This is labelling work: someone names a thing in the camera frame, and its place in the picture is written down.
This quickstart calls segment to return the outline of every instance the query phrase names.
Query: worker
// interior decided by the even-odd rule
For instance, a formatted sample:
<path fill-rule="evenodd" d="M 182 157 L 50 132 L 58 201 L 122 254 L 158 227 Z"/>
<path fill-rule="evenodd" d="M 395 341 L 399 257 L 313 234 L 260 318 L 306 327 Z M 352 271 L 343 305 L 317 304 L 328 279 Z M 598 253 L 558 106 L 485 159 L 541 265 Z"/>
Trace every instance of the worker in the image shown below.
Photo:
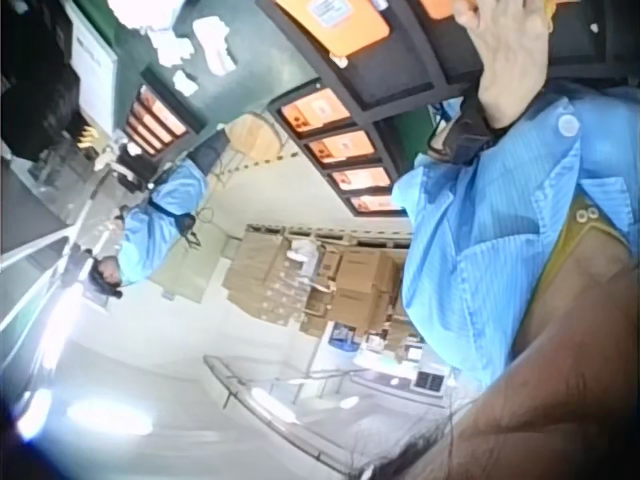
<path fill-rule="evenodd" d="M 626 478 L 612 469 L 638 420 L 640 93 L 545 86 L 544 7 L 455 2 L 484 71 L 393 191 L 414 230 L 409 317 L 483 393 L 353 478 Z"/>
<path fill-rule="evenodd" d="M 89 271 L 89 282 L 98 293 L 121 298 L 120 288 L 148 278 L 176 240 L 191 241 L 194 214 L 207 191 L 207 175 L 229 143 L 225 130 L 218 130 L 188 153 L 146 202 L 121 209 L 114 221 L 124 232 L 118 255 L 96 259 Z"/>

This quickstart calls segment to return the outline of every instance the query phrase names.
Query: blue work shirt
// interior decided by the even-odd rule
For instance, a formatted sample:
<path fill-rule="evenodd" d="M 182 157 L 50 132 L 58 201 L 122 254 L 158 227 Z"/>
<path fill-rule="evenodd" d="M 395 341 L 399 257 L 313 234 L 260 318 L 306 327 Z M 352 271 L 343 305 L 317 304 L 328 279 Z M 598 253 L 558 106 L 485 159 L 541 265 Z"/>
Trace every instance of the blue work shirt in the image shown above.
<path fill-rule="evenodd" d="M 426 156 L 395 185 L 413 225 L 405 308 L 484 387 L 507 367 L 577 189 L 638 255 L 640 93 L 556 85 L 473 165 Z"/>
<path fill-rule="evenodd" d="M 185 160 L 166 182 L 156 186 L 151 199 L 171 213 L 194 214 L 207 191 L 207 179 L 191 160 Z M 180 237 L 173 218 L 142 203 L 124 220 L 124 240 L 118 253 L 123 285 L 149 277 L 164 262 Z"/>

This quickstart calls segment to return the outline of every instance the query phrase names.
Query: sign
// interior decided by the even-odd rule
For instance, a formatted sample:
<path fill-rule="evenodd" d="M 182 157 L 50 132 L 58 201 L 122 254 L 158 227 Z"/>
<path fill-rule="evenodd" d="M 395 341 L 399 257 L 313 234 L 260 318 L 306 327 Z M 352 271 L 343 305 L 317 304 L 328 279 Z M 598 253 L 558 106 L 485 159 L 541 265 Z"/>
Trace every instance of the sign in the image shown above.
<path fill-rule="evenodd" d="M 73 23 L 71 66 L 80 77 L 80 108 L 112 135 L 118 57 L 72 2 L 65 9 Z"/>

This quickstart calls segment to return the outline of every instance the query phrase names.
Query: hand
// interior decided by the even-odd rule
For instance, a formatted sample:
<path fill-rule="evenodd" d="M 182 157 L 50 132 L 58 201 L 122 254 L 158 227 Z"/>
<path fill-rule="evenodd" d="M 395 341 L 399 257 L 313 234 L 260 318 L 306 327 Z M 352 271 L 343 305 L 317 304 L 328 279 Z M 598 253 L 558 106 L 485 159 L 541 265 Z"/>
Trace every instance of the hand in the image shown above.
<path fill-rule="evenodd" d="M 549 64 L 549 0 L 454 0 L 484 65 L 478 93 L 487 120 L 504 128 L 522 115 L 544 85 Z"/>

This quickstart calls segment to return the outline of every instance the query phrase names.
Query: black hair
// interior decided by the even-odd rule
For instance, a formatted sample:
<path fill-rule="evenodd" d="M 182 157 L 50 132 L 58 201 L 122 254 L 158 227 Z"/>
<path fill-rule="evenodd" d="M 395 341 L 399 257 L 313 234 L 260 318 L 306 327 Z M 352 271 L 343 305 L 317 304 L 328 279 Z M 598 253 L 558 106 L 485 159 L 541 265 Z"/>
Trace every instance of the black hair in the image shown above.
<path fill-rule="evenodd" d="M 444 438 L 452 419 L 453 415 L 450 415 L 446 422 L 443 422 L 434 431 L 415 437 L 395 457 L 387 458 L 376 465 L 369 465 L 350 473 L 346 480 L 400 480 L 403 475 L 409 472 L 409 469 L 415 466 Z"/>
<path fill-rule="evenodd" d="M 122 286 L 122 283 L 109 283 L 104 279 L 102 272 L 98 269 L 100 266 L 100 260 L 96 259 L 91 265 L 91 269 L 89 270 L 88 280 L 91 286 L 101 295 L 106 295 L 107 297 L 114 297 L 118 300 L 122 298 L 122 291 L 119 288 Z"/>

